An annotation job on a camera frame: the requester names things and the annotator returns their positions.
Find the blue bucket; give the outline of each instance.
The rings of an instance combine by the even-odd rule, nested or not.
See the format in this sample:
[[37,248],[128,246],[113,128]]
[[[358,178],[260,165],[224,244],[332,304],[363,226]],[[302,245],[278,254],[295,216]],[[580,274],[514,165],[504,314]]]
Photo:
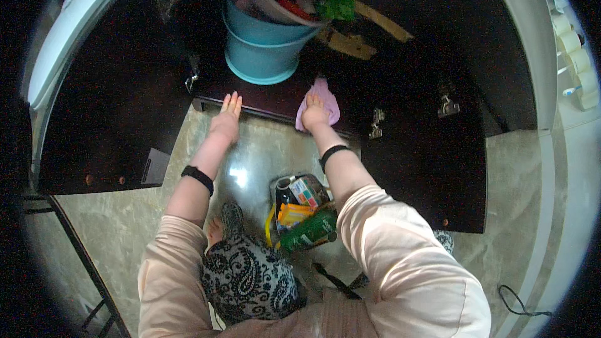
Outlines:
[[268,23],[247,15],[234,5],[231,0],[225,0],[226,20],[231,31],[245,41],[261,45],[280,45],[294,42],[315,30],[304,25],[282,25]]
[[228,30],[225,61],[237,77],[257,85],[273,85],[288,79],[299,64],[299,52],[305,43],[321,29],[303,38],[279,45],[263,45],[245,41],[235,34],[223,13],[223,23]]

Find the woman's right hand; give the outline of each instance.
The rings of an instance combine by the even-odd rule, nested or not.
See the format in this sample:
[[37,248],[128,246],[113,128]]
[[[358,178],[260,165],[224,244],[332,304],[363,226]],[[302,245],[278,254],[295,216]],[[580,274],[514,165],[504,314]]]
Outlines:
[[240,138],[238,120],[242,111],[242,96],[237,92],[226,95],[223,99],[221,112],[211,120],[208,129],[209,135],[217,135],[225,138],[232,145]]
[[305,129],[313,132],[313,129],[321,124],[330,125],[330,113],[323,109],[323,101],[317,94],[305,96],[306,109],[301,114],[301,122]]

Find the dark cabinet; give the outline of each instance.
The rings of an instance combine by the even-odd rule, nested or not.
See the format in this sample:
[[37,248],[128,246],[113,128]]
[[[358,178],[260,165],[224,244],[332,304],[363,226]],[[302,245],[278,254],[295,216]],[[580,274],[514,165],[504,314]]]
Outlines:
[[[168,21],[156,0],[117,0],[63,81],[44,142],[41,191],[149,186],[139,182],[148,151],[171,153],[193,97],[219,103],[237,90],[246,111],[292,124],[321,74],[341,108],[335,129],[361,139],[363,162],[388,193],[434,228],[483,232],[485,137],[536,126],[530,75],[503,1],[362,1],[415,39],[402,44],[367,20],[335,23],[364,35],[376,55],[362,61],[313,40],[290,79],[257,86],[225,63],[220,0],[182,0]],[[184,81],[192,73],[198,80],[190,93]],[[439,117],[445,89],[460,110]],[[375,109],[385,118],[377,124],[382,135],[371,139]],[[491,125],[484,116],[494,119]],[[90,190],[84,177],[92,170],[100,182]],[[127,184],[117,183],[121,175]]]

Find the toothbrush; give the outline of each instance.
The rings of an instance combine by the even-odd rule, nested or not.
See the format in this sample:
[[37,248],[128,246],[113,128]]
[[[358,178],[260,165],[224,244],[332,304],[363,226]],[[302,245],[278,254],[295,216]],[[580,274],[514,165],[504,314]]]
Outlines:
[[571,95],[572,93],[574,93],[577,89],[580,89],[581,87],[582,87],[582,85],[566,89],[563,92],[563,96],[567,97],[568,95]]

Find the light pink sleeve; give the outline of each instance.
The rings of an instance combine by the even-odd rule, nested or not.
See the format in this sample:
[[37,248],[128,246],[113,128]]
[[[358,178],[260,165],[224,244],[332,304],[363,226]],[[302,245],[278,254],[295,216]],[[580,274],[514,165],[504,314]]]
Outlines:
[[199,282],[207,239],[200,227],[164,215],[138,273],[140,338],[213,336],[208,304]]
[[172,215],[162,218],[138,274],[140,338],[375,336],[365,305],[338,294],[281,320],[246,320],[223,332],[213,330],[198,281],[206,246],[198,226]]
[[380,336],[489,336],[480,282],[414,208],[369,185],[348,199],[337,228],[371,281],[373,299],[365,304]]

